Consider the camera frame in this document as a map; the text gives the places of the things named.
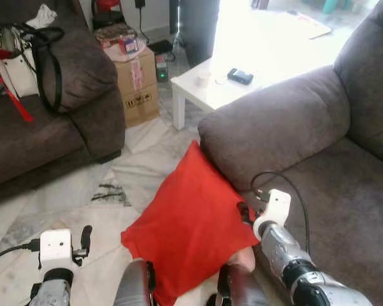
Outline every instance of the table leg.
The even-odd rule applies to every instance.
[[[177,91],[173,91],[173,125],[176,129],[184,128],[185,98]]]

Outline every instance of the red pillow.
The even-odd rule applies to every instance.
[[[144,213],[121,233],[134,258],[153,262],[155,298],[171,306],[176,298],[216,273],[240,249],[255,245],[241,222],[243,201],[192,142]]]

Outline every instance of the white cloth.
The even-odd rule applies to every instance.
[[[48,27],[57,17],[57,13],[52,11],[46,4],[41,4],[37,17],[26,22],[30,27],[42,29]]]
[[[103,49],[103,51],[112,59],[114,62],[128,62],[138,56],[146,48],[146,44],[142,40],[138,40],[139,50],[131,54],[123,54],[121,47],[116,43],[109,48]]]

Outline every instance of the wall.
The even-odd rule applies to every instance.
[[[146,6],[142,9],[142,30],[150,31],[160,27],[169,26],[169,0],[145,0]],[[91,24],[91,0],[80,0],[82,11]],[[121,0],[126,23],[138,31],[139,10],[134,0]]]

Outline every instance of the white handbag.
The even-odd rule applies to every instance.
[[[18,98],[39,94],[31,43],[20,37],[18,29],[6,29],[10,29],[10,32],[6,32],[6,39],[4,34],[0,35],[0,48],[11,52],[19,51],[20,55],[13,59],[0,60],[1,77],[7,88]]]

